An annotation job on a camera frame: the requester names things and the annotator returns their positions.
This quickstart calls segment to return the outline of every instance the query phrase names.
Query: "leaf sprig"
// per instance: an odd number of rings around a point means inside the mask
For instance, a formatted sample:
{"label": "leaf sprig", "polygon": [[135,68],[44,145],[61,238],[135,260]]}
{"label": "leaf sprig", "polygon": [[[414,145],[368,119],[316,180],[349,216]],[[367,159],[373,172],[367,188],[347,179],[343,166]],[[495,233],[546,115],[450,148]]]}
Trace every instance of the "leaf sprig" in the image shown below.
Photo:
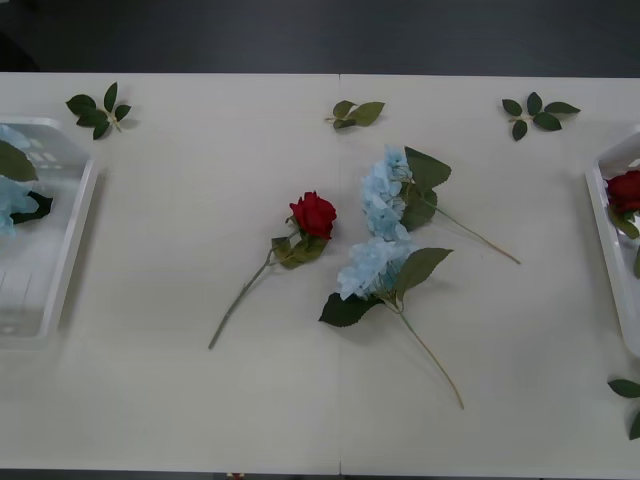
{"label": "leaf sprig", "polygon": [[122,132],[120,122],[129,114],[131,107],[125,104],[115,107],[117,97],[118,82],[111,85],[105,93],[104,109],[98,108],[93,98],[84,94],[76,95],[66,103],[69,110],[79,117],[76,125],[93,128],[93,139],[98,140],[109,131],[111,125]]}
{"label": "leaf sprig", "polygon": [[342,100],[333,107],[333,117],[326,118],[325,121],[332,122],[335,130],[354,125],[368,127],[378,119],[383,108],[382,102],[368,102],[358,106],[349,100]]}
{"label": "leaf sprig", "polygon": [[[640,398],[640,385],[631,380],[617,379],[607,382],[611,390],[623,398]],[[640,438],[640,412],[638,412],[631,422],[629,429],[629,440]]]}
{"label": "leaf sprig", "polygon": [[562,124],[558,115],[571,115],[579,113],[580,109],[565,102],[552,102],[542,109],[542,98],[536,92],[531,93],[527,98],[527,112],[529,115],[522,115],[523,109],[518,102],[505,98],[502,100],[502,108],[513,118],[513,128],[511,136],[517,142],[521,140],[528,130],[527,120],[533,120],[538,127],[547,132],[555,132],[562,129]]}

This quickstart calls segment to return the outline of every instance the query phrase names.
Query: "loose leaves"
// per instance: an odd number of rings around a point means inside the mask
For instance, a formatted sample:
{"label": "loose leaves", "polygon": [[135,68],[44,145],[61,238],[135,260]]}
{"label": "loose leaves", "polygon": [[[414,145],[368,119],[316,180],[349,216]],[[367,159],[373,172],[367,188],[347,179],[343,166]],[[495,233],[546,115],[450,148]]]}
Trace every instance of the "loose leaves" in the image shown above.
{"label": "loose leaves", "polygon": [[440,262],[451,252],[453,250],[444,248],[422,248],[409,255],[396,278],[394,288],[398,300],[404,301],[405,293],[429,278]]}
{"label": "loose leaves", "polygon": [[342,100],[341,102],[336,103],[336,106],[333,107],[333,116],[336,118],[344,118],[349,114],[349,111],[354,106],[355,103],[350,102],[349,100]]}
{"label": "loose leaves", "polygon": [[322,309],[320,321],[334,327],[348,327],[358,323],[371,308],[382,303],[379,298],[363,300],[355,295],[342,300],[339,293],[332,293]]}
{"label": "loose leaves", "polygon": [[502,100],[502,108],[512,117],[519,117],[522,115],[522,107],[515,100],[505,98]]}
{"label": "loose leaves", "polygon": [[333,128],[335,130],[352,127],[354,125],[368,127],[378,119],[384,108],[384,103],[363,103],[358,108],[351,110],[354,106],[356,106],[355,103],[349,100],[342,100],[333,107],[333,116],[336,117],[333,120]]}
{"label": "loose leaves", "polygon": [[36,169],[27,156],[2,140],[0,140],[0,175],[16,182],[30,182],[38,179]]}
{"label": "loose leaves", "polygon": [[113,83],[104,95],[104,110],[100,110],[96,102],[88,95],[76,95],[67,103],[71,112],[78,116],[76,125],[93,128],[93,139],[102,138],[112,124],[120,129],[119,122],[131,111],[129,105],[114,107],[118,97],[118,83]]}
{"label": "loose leaves", "polygon": [[516,120],[513,124],[513,130],[511,130],[511,136],[517,142],[522,140],[522,138],[527,134],[527,122],[524,120]]}
{"label": "loose leaves", "polygon": [[640,398],[640,385],[631,380],[625,380],[623,378],[618,380],[612,380],[609,383],[609,387],[615,393],[624,398]]}
{"label": "loose leaves", "polygon": [[552,102],[546,107],[544,107],[544,111],[547,113],[560,113],[560,114],[571,114],[571,113],[579,113],[580,109],[574,107],[573,105],[569,105],[564,102]]}
{"label": "loose leaves", "polygon": [[547,112],[542,112],[533,117],[533,123],[537,126],[546,130],[548,132],[555,132],[557,130],[562,130],[562,125],[560,124],[560,120]]}
{"label": "loose leaves", "polygon": [[542,99],[536,92],[531,93],[527,98],[527,111],[529,115],[537,115],[542,110]]}

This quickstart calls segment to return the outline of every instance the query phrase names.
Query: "hydrangea leaf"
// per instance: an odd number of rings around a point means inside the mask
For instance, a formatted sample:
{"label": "hydrangea leaf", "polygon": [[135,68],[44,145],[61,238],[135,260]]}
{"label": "hydrangea leaf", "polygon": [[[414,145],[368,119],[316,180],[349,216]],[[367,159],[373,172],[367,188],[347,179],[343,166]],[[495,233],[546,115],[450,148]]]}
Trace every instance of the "hydrangea leaf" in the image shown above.
{"label": "hydrangea leaf", "polygon": [[29,192],[27,195],[38,202],[38,209],[32,213],[12,213],[11,218],[13,219],[14,225],[19,225],[31,220],[39,220],[51,213],[53,198],[47,198],[33,191]]}
{"label": "hydrangea leaf", "polygon": [[333,107],[333,116],[336,118],[344,118],[349,115],[349,111],[353,106],[355,106],[355,103],[350,102],[349,100],[342,100],[341,102],[336,103],[336,106]]}
{"label": "hydrangea leaf", "polygon": [[413,180],[421,192],[426,193],[446,182],[451,175],[451,167],[440,160],[436,160],[410,147],[404,147],[404,151],[413,174]]}
{"label": "hydrangea leaf", "polygon": [[378,119],[383,108],[382,102],[363,103],[347,116],[347,120],[355,120],[356,125],[368,127]]}
{"label": "hydrangea leaf", "polygon": [[334,327],[355,325],[371,308],[382,303],[379,298],[363,300],[355,295],[342,300],[339,293],[332,293],[322,309],[320,321]]}
{"label": "hydrangea leaf", "polygon": [[396,279],[395,290],[398,300],[404,301],[405,293],[429,278],[451,252],[453,250],[445,248],[421,248],[409,255]]}
{"label": "hydrangea leaf", "polygon": [[38,179],[36,169],[27,156],[2,140],[0,140],[0,175],[16,182],[30,182]]}
{"label": "hydrangea leaf", "polygon": [[424,196],[416,188],[409,187],[409,193],[401,196],[406,203],[400,223],[411,232],[429,222],[436,213],[438,196],[433,190],[429,190]]}

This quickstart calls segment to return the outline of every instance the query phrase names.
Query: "flower stem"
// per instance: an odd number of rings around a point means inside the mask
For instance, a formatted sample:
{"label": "flower stem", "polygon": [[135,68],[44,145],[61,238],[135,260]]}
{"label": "flower stem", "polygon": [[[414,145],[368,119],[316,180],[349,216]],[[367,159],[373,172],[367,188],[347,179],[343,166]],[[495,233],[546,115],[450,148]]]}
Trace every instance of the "flower stem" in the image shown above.
{"label": "flower stem", "polygon": [[464,403],[462,402],[462,397],[460,396],[460,392],[458,392],[458,389],[456,388],[455,383],[453,383],[453,380],[451,380],[451,377],[449,376],[449,374],[447,373],[447,371],[444,369],[444,367],[442,366],[442,364],[438,361],[438,359],[436,358],[436,356],[433,354],[433,352],[431,350],[429,350],[429,347],[427,347],[427,345],[422,341],[422,339],[418,336],[418,334],[415,332],[415,330],[413,329],[413,327],[411,326],[411,324],[409,323],[409,321],[407,320],[407,318],[404,316],[404,314],[402,312],[398,312],[398,315],[400,315],[400,318],[402,319],[402,321],[404,322],[404,324],[407,326],[407,328],[409,329],[409,331],[413,334],[414,337],[416,337],[416,339],[420,342],[420,344],[424,347],[424,349],[427,351],[427,353],[431,356],[431,358],[433,359],[433,361],[436,363],[436,365],[438,366],[438,368],[440,368],[440,371],[444,374],[444,376],[447,378],[447,380],[449,381],[449,385],[451,385],[451,388],[453,388],[453,391],[456,394],[456,397],[458,397],[458,402],[460,402],[460,407],[464,410]]}
{"label": "flower stem", "polygon": [[489,245],[491,248],[493,248],[494,250],[500,252],[501,254],[503,254],[505,257],[513,260],[515,263],[517,263],[518,265],[522,265],[522,262],[520,260],[518,260],[516,257],[514,257],[513,255],[505,252],[503,249],[501,249],[500,247],[498,247],[497,245],[495,245],[494,243],[491,243],[489,240],[487,240],[486,238],[484,238],[482,235],[480,235],[477,232],[474,232],[473,230],[471,230],[470,228],[465,227],[464,225],[462,225],[459,221],[457,221],[455,218],[453,218],[451,215],[449,215],[447,212],[441,210],[440,208],[438,208],[436,205],[433,205],[431,202],[427,202],[424,198],[422,199],[422,201],[424,203],[426,203],[427,205],[429,205],[431,208],[436,209],[437,211],[439,211],[442,215],[444,215],[445,217],[447,217],[449,220],[451,220],[453,223],[455,223],[456,225],[458,225],[459,227],[465,229],[467,232],[471,233],[472,235],[475,235],[476,237],[478,237],[480,240],[482,240],[484,243],[486,243],[487,245]]}
{"label": "flower stem", "polygon": [[[296,233],[298,233],[298,230],[296,230],[291,235],[289,235],[286,240],[283,240],[283,242],[291,240],[291,238]],[[244,287],[242,287],[242,290],[240,290],[240,293],[238,294],[236,299],[233,301],[233,303],[231,304],[231,306],[227,310],[227,313],[225,313],[224,317],[222,317],[222,321],[220,322],[220,325],[218,325],[218,329],[216,330],[216,333],[213,335],[213,338],[211,339],[211,343],[209,343],[209,350],[211,350],[213,348],[213,346],[216,344],[216,342],[218,341],[218,337],[220,337],[220,334],[222,333],[222,329],[224,328],[224,326],[229,321],[229,318],[231,317],[231,314],[238,307],[238,305],[240,305],[240,302],[242,301],[242,299],[245,297],[247,292],[251,289],[251,286],[255,283],[255,281],[262,274],[262,272],[264,272],[265,268],[267,268],[269,266],[272,266],[272,264],[271,264],[271,255],[273,254],[274,250],[275,250],[275,247],[272,247],[271,250],[269,250],[269,253],[267,254],[267,259],[264,261],[262,266],[255,273],[255,275],[251,278],[251,280],[249,280],[249,283],[245,283]]]}

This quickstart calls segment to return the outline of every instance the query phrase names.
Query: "rose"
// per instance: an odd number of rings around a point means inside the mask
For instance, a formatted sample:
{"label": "rose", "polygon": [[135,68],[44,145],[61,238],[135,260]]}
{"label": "rose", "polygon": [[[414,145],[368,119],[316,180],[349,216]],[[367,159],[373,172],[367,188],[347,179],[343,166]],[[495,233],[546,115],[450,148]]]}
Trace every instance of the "rose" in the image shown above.
{"label": "rose", "polygon": [[307,192],[298,203],[289,204],[293,216],[301,230],[314,237],[331,239],[333,221],[336,219],[336,209],[331,203],[320,198],[316,192]]}
{"label": "rose", "polygon": [[608,180],[607,192],[617,212],[640,210],[640,171],[633,170]]}

